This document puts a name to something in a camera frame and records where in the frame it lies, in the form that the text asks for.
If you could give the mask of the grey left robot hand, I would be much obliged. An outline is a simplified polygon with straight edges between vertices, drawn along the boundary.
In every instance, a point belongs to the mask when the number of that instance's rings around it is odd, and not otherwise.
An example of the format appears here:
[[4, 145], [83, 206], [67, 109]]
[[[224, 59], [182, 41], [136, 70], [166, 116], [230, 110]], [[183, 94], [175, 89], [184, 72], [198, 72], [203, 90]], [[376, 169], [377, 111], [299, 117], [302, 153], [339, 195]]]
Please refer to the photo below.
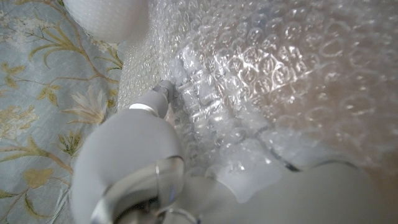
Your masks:
[[77, 223], [397, 222], [369, 176], [327, 149], [293, 159], [243, 141], [232, 158], [249, 167], [190, 177], [165, 120], [173, 97], [161, 81], [88, 136], [72, 181]]

